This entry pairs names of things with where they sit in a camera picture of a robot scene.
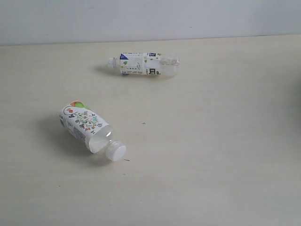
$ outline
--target water bottle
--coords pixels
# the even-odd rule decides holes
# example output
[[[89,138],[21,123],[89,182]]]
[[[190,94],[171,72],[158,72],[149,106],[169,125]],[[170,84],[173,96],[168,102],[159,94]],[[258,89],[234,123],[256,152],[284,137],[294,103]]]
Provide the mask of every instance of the water bottle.
[[[61,124],[92,153],[103,150],[111,161],[117,161],[125,154],[126,146],[113,139],[112,126],[80,101],[64,107],[59,118]]]
[[[121,53],[120,57],[109,58],[109,68],[118,68],[122,74],[153,74],[175,76],[180,59],[173,54]]]

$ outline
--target white bottle label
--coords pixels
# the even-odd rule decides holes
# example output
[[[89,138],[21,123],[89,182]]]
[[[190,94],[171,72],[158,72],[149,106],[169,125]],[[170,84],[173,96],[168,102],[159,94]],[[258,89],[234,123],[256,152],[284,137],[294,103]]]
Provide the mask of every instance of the white bottle label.
[[[123,74],[161,74],[160,53],[122,53],[120,55]]]
[[[76,137],[84,142],[90,150],[90,138],[100,131],[108,123],[100,116],[83,105],[80,101],[74,101],[64,107],[60,114],[61,124]]]

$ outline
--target floral bottle label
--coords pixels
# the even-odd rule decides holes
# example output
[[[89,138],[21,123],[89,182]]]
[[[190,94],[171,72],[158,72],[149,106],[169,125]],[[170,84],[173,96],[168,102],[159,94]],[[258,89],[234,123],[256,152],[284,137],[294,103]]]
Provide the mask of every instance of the floral bottle label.
[[[108,125],[103,118],[95,114],[80,101],[74,101],[64,107],[60,114],[61,124],[76,137],[89,147],[90,138]]]

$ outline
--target plastic bottle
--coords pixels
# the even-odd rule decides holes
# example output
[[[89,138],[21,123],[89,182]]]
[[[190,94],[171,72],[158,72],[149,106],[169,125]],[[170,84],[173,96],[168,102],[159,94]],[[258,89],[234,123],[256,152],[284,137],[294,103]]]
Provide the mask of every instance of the plastic bottle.
[[[103,150],[111,161],[118,161],[125,154],[126,146],[113,139],[112,126],[80,101],[63,108],[59,118],[61,124],[92,153]]]
[[[120,57],[109,58],[109,68],[118,68],[122,74],[156,74],[175,76],[180,59],[173,54],[121,53]]]

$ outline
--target white bottle cap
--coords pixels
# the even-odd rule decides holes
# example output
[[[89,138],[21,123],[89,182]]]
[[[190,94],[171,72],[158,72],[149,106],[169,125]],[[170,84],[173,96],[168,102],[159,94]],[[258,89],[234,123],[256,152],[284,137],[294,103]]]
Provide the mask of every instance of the white bottle cap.
[[[125,154],[127,147],[121,141],[113,141],[109,144],[106,156],[111,161],[118,161]]]
[[[115,59],[114,58],[109,58],[108,67],[115,68]]]

